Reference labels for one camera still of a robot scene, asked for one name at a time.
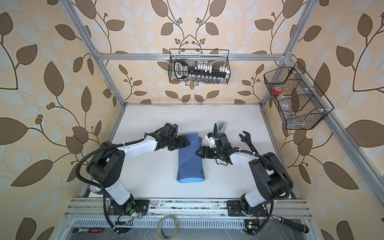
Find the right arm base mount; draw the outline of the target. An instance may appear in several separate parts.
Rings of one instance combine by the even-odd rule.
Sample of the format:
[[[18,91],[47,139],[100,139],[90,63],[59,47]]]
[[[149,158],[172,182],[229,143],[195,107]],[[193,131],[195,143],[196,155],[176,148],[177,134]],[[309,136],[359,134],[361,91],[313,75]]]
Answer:
[[[228,216],[230,217],[267,217],[268,210],[263,205],[247,209],[240,200],[227,201]]]

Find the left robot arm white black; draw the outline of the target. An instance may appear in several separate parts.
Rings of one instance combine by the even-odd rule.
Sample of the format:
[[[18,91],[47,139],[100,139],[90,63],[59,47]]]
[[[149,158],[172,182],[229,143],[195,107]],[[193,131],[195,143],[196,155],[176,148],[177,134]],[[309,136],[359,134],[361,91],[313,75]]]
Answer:
[[[123,206],[133,201],[131,193],[120,179],[125,160],[163,148],[174,151],[189,145],[186,135],[178,135],[178,126],[167,123],[152,133],[145,133],[136,141],[121,144],[104,142],[78,162],[75,174],[81,182],[95,186],[104,197]]]

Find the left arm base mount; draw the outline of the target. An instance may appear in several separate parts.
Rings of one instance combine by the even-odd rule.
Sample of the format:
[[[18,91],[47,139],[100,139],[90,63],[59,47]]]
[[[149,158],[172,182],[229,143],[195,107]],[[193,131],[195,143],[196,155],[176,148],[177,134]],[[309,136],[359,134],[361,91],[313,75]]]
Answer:
[[[139,214],[143,216],[146,215],[149,210],[149,203],[150,200],[132,200],[123,205],[118,205],[114,200],[111,200],[107,208],[107,213],[113,216],[121,216],[123,214],[128,216]]]

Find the grey tape dispenser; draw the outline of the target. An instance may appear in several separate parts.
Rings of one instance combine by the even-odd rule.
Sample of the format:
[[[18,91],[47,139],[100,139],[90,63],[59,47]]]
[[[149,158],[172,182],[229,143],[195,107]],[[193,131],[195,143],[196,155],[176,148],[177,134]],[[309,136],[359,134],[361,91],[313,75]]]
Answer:
[[[224,121],[219,121],[217,122],[217,129],[218,132],[223,133],[226,130],[227,123]]]

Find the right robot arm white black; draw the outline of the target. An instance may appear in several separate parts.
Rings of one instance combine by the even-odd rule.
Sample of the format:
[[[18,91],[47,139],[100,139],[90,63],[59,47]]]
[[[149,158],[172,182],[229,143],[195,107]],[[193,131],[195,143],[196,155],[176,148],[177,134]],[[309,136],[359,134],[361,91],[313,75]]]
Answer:
[[[277,156],[272,153],[260,155],[252,144],[250,133],[240,134],[241,141],[249,151],[232,147],[226,134],[209,133],[208,141],[214,145],[203,146],[196,155],[203,159],[221,161],[221,165],[236,165],[251,171],[256,187],[241,196],[244,212],[250,212],[259,205],[269,204],[274,200],[287,199],[293,187],[293,181]]]

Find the light blue wrapping paper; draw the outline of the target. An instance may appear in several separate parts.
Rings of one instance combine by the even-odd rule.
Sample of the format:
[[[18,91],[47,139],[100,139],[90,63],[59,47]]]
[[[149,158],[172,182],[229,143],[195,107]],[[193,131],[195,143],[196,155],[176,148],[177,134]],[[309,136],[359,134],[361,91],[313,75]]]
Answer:
[[[190,145],[179,149],[177,181],[181,184],[201,183],[205,180],[202,158],[196,155],[201,148],[202,138],[198,133],[186,135]]]

